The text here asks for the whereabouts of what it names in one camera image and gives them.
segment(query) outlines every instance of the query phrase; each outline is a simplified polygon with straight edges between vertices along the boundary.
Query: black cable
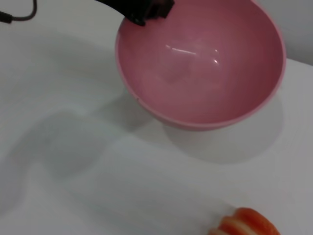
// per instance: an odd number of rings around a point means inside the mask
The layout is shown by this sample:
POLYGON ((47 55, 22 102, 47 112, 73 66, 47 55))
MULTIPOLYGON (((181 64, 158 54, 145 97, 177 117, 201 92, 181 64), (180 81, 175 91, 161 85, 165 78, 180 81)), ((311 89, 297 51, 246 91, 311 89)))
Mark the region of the black cable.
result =
POLYGON ((5 12, 0 11, 0 22, 10 24, 10 23, 12 23, 12 21, 28 21, 28 20, 31 20, 37 14, 37 8, 38 8, 37 0, 33 0, 33 11, 28 16, 16 17, 16 16, 12 16, 10 14, 7 14, 5 12))

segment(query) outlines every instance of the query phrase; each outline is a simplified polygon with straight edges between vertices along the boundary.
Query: table surface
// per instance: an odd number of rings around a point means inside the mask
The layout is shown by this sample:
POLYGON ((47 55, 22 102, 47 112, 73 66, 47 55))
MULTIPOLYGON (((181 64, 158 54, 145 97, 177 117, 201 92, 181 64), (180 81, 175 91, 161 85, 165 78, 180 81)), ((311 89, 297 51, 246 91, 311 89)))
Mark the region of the table surface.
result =
POLYGON ((98 2, 39 4, 35 20, 0 25, 1 234, 202 235, 239 206, 281 234, 313 233, 313 67, 288 60, 251 118, 184 132, 125 92, 120 15, 98 2))

